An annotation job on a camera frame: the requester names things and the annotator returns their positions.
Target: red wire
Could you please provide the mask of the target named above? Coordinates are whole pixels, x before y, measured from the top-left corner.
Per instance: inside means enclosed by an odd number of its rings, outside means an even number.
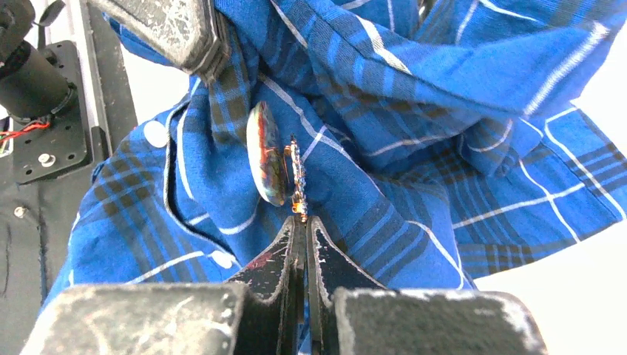
[[[6,131],[6,132],[0,132],[0,135],[7,135],[6,137],[0,138],[0,143],[9,140],[9,139],[13,139],[13,138],[17,138],[21,135],[25,135],[26,133],[34,130],[34,129],[46,129],[50,127],[50,123],[48,124],[30,124],[28,126],[26,126],[23,130],[21,131]]]

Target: shirt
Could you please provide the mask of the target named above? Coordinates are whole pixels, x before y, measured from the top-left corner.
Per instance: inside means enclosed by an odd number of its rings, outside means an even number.
[[[625,219],[627,161],[570,100],[627,1],[440,0],[420,26],[416,3],[216,0],[225,70],[95,170],[46,304],[80,283],[219,283],[257,256],[291,213],[253,182],[259,101],[301,146],[310,213],[391,288],[473,288]]]

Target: metal bracket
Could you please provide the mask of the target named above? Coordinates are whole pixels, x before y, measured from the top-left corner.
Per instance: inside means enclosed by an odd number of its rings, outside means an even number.
[[[48,129],[34,130],[13,141],[13,174],[19,184],[56,178],[91,161],[89,121],[85,106],[81,67],[71,41],[51,44],[42,51],[51,64],[72,83],[77,103],[59,113]],[[48,155],[54,161],[41,162]]]
[[[189,75],[211,83],[231,57],[226,17],[214,0],[89,0]]]

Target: black mounting plate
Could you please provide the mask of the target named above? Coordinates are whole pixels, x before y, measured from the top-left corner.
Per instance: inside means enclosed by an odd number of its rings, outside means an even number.
[[[76,47],[71,41],[62,41],[46,48],[55,54],[53,66],[75,85],[77,100],[66,112],[53,118],[50,128],[14,139],[13,176],[18,184],[53,179],[91,161],[91,147],[87,144],[89,119]],[[53,155],[55,163],[42,166],[38,161],[42,154]]]

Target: wire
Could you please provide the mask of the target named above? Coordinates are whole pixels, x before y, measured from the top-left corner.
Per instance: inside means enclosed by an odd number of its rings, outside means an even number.
[[[20,129],[19,131],[0,132],[0,143],[4,141],[8,141],[9,139],[20,137],[35,129],[46,129],[48,127],[50,127],[49,121],[34,120],[30,122],[29,124],[27,124],[26,126],[24,126],[24,128]]]

